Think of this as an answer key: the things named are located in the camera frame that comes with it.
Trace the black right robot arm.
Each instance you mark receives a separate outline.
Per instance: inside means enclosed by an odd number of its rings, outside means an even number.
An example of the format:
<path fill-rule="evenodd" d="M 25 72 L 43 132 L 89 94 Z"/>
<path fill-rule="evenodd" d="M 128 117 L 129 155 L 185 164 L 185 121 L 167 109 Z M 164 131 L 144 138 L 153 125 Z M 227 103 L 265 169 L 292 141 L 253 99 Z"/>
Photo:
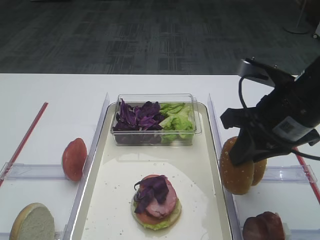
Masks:
<path fill-rule="evenodd" d="M 313 146 L 320 141 L 316 127 L 320 124 L 320 59 L 316 58 L 297 77 L 277 68 L 245 58 L 238 75 L 238 97 L 242 108 L 228 108 L 221 116 L 225 129 L 239 128 L 235 144 L 229 152 L 230 161 L 238 166 L 257 163 L 290 153 L 318 161 L 318 156 L 295 148 Z M 247 107 L 242 91 L 248 79 L 273 90 L 254 107 Z"/>

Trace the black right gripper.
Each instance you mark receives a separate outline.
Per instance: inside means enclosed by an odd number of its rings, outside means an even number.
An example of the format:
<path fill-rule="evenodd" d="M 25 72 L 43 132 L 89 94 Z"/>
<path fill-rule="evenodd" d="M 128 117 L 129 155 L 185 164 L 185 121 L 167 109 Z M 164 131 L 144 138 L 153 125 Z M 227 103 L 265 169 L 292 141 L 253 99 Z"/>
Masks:
<path fill-rule="evenodd" d="M 296 147 L 320 141 L 316 126 L 320 124 L 320 103 L 308 106 L 293 97 L 264 96 L 255 107 L 241 101 L 242 108 L 228 108 L 221 116 L 225 129 L 240 132 L 229 156 L 235 166 L 253 161 L 284 156 L 290 153 L 319 160 L 319 156 L 303 153 Z"/>

